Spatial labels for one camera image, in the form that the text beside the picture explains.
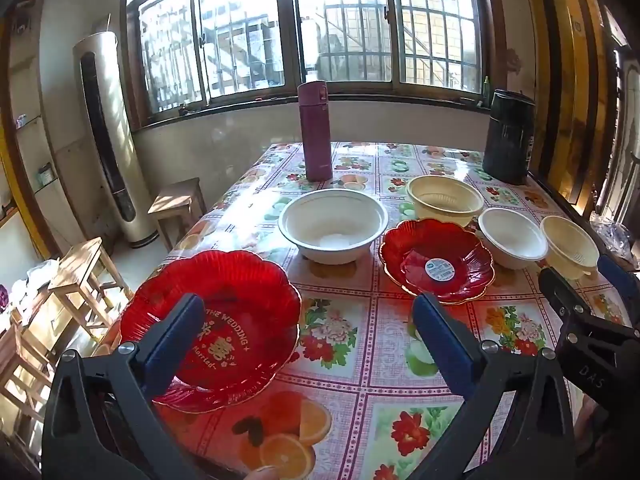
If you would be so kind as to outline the red plate with sticker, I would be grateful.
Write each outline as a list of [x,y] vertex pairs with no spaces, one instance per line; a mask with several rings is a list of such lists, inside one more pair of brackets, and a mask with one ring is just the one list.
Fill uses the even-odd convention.
[[432,294],[441,304],[464,304],[495,281],[494,259],[472,232],[435,219],[407,220],[378,248],[385,274],[404,292]]

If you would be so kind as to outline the light wooden stool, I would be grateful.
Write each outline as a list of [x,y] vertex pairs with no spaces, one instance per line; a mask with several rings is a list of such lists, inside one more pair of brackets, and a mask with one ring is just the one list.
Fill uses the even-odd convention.
[[72,246],[48,285],[48,291],[95,342],[111,328],[113,321],[108,315],[117,310],[107,296],[109,289],[119,289],[128,300],[134,298],[101,237]]

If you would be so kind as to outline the white tower air conditioner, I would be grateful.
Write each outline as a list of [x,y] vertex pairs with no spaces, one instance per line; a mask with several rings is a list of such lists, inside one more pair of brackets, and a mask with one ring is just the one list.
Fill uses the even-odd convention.
[[152,200],[140,167],[125,106],[114,32],[96,32],[73,48],[84,122],[116,220],[133,248],[158,237]]

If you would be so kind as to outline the near wooden stool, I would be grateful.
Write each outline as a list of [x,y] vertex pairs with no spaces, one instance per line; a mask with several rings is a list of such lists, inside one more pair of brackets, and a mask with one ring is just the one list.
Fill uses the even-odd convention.
[[1,336],[1,396],[22,416],[43,422],[44,396],[52,387],[55,364],[46,347],[20,326]]

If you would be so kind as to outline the large white bowl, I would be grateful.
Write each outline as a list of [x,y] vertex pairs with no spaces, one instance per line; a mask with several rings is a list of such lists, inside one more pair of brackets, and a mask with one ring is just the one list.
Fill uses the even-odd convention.
[[327,188],[299,196],[278,219],[286,240],[305,258],[326,266],[356,261],[368,252],[388,225],[388,212],[375,197]]

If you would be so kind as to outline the dark wooden stool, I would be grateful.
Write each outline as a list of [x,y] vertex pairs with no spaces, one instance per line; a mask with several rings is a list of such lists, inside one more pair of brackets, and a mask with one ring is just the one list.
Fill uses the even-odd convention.
[[178,242],[186,235],[198,219],[206,214],[206,203],[199,178],[171,183],[158,192],[148,209],[148,215],[155,222],[158,235],[168,252],[175,243],[170,239],[166,222],[177,221]]

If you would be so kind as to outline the red wedding plate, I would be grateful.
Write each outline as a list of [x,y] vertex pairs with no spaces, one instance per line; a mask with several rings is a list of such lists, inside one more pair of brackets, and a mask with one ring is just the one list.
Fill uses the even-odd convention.
[[120,319],[122,340],[141,340],[185,294],[203,300],[203,324],[155,403],[201,414],[257,396],[297,346],[297,289],[252,252],[206,250],[171,261],[139,287]]

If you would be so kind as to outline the brown framed window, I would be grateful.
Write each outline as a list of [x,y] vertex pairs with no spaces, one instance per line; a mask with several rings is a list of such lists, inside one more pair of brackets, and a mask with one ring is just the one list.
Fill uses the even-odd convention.
[[338,96],[485,106],[506,85],[502,0],[122,0],[136,127]]

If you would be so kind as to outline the floral fruit tablecloth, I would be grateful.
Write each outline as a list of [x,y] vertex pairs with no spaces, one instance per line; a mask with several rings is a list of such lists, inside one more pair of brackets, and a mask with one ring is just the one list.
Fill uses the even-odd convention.
[[[412,298],[378,258],[382,242],[346,266],[322,266],[299,255],[278,229],[282,209],[319,188],[378,198],[388,228],[416,218],[406,186],[414,177],[455,178],[539,224],[565,216],[533,180],[499,183],[480,152],[429,145],[332,143],[334,177],[306,180],[300,143],[265,148],[254,165],[156,268],[207,249],[246,250],[277,263],[302,296],[298,347],[291,364],[252,400],[230,408],[157,405],[178,441],[210,462],[245,472],[280,466],[283,479],[405,479],[447,428],[462,398],[446,389],[410,325]],[[506,270],[484,296],[449,307],[475,337],[514,353],[552,348],[560,319],[539,291],[542,266]]]

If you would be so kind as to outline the small cream plastic bowl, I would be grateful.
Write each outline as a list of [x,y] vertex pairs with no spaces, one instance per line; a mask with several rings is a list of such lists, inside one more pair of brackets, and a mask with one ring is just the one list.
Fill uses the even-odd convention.
[[567,280],[579,280],[597,271],[598,246],[580,226],[560,216],[547,216],[540,229],[548,242],[546,260]]

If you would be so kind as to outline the large cream plastic bowl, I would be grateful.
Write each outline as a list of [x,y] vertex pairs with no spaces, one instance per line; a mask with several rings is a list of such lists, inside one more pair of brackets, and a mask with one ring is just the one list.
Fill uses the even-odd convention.
[[480,192],[453,178],[415,177],[407,184],[406,191],[420,220],[435,219],[465,228],[485,207]]

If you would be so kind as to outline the black cylindrical container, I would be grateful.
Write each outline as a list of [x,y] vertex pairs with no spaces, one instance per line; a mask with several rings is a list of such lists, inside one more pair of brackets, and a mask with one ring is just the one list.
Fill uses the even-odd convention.
[[514,185],[526,181],[534,118],[535,102],[528,96],[503,89],[494,92],[483,158],[486,174]]

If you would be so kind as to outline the maroon thermos bottle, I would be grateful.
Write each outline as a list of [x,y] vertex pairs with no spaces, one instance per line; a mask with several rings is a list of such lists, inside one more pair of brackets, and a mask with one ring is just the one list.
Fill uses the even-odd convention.
[[298,87],[298,109],[306,178],[309,182],[330,180],[333,172],[326,82],[316,80],[301,84]]

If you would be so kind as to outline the small white bowl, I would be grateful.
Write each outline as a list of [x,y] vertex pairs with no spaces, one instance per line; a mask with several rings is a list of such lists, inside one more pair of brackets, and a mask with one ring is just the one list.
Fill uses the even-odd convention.
[[521,270],[546,258],[547,239],[524,214],[506,208],[489,208],[478,218],[478,226],[499,266]]

